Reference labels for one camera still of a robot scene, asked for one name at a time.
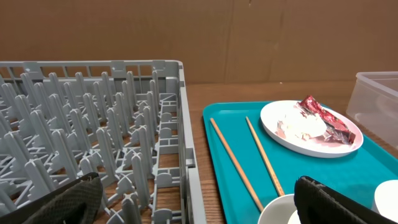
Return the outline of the wooden chopstick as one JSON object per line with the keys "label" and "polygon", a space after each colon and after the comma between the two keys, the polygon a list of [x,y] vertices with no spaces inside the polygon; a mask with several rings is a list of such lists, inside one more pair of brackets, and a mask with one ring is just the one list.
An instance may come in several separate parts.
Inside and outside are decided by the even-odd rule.
{"label": "wooden chopstick", "polygon": [[260,155],[262,157],[262,160],[265,163],[266,169],[267,169],[267,171],[269,173],[269,176],[270,176],[270,178],[271,178],[271,180],[272,180],[272,182],[274,184],[274,187],[275,187],[275,189],[277,191],[278,196],[284,196],[285,192],[284,192],[284,190],[283,190],[283,188],[282,188],[282,186],[281,186],[281,184],[280,184],[280,182],[279,182],[279,180],[278,180],[278,178],[277,178],[277,176],[275,174],[275,171],[274,171],[274,169],[273,169],[273,167],[271,165],[271,162],[270,162],[270,160],[269,160],[269,158],[268,158],[268,156],[267,156],[267,154],[266,154],[266,152],[265,152],[265,150],[264,150],[264,148],[263,148],[263,146],[261,144],[261,141],[259,140],[259,137],[258,137],[258,135],[257,135],[257,133],[256,133],[256,131],[255,131],[255,129],[254,129],[254,127],[253,127],[253,125],[252,125],[252,123],[251,123],[251,121],[250,121],[250,119],[248,117],[246,117],[246,122],[247,122],[247,124],[249,126],[249,129],[250,129],[251,134],[252,134],[252,136],[254,138],[254,141],[255,141],[258,149],[259,149],[259,152],[260,152]]}
{"label": "wooden chopstick", "polygon": [[232,149],[230,148],[228,142],[226,141],[226,139],[223,136],[223,133],[220,131],[216,121],[213,118],[210,118],[210,122],[214,128],[214,130],[216,131],[220,141],[222,142],[222,144],[224,145],[224,148],[226,149],[226,152],[229,155],[229,158],[231,159],[232,163],[234,164],[240,178],[242,179],[245,187],[247,188],[249,194],[251,195],[252,199],[254,200],[254,203],[256,204],[257,208],[259,209],[259,211],[263,211],[264,206],[261,203],[261,201],[259,200],[255,190],[253,189],[249,179],[247,178],[246,174],[244,173],[240,163],[238,162],[236,156],[234,155]]}

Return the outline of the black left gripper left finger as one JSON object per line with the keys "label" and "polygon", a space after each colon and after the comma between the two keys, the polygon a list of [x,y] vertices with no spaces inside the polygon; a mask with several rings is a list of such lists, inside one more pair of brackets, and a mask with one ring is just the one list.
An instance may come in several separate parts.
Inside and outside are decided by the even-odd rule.
{"label": "black left gripper left finger", "polygon": [[1,224],[92,224],[100,210],[103,185],[96,172],[1,217]]}

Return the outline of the white cup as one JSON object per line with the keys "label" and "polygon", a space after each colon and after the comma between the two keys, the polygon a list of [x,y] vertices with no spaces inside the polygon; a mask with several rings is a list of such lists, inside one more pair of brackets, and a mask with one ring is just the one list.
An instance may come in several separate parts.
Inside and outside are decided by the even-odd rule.
{"label": "white cup", "polygon": [[388,180],[376,187],[372,210],[394,222],[398,221],[398,180]]}

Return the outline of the red snack wrapper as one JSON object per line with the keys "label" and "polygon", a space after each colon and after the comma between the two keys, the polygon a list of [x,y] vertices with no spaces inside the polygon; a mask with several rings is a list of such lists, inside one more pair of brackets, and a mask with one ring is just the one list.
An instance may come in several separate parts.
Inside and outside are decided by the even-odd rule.
{"label": "red snack wrapper", "polygon": [[326,124],[326,130],[322,134],[325,142],[338,142],[347,145],[354,143],[356,135],[349,130],[342,120],[324,109],[312,95],[308,95],[297,106],[308,115],[319,115]]}

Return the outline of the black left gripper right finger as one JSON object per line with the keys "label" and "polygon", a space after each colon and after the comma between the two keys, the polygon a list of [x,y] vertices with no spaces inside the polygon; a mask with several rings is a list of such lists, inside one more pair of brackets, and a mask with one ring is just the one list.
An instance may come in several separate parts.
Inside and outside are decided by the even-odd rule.
{"label": "black left gripper right finger", "polygon": [[397,224],[309,176],[295,182],[294,204],[301,224]]}

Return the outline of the grey bowl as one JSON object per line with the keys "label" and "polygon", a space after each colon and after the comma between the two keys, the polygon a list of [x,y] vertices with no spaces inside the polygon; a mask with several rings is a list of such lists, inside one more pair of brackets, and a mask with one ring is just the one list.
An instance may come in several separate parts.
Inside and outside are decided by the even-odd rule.
{"label": "grey bowl", "polygon": [[301,224],[294,202],[294,194],[283,195],[268,203],[257,223]]}

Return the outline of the white napkin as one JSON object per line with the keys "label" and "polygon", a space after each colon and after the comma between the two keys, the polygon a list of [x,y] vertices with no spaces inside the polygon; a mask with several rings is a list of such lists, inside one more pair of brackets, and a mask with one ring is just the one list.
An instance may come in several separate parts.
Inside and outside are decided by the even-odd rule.
{"label": "white napkin", "polygon": [[293,106],[277,122],[276,135],[283,139],[308,141],[324,135],[326,124],[319,114],[309,113],[299,105]]}

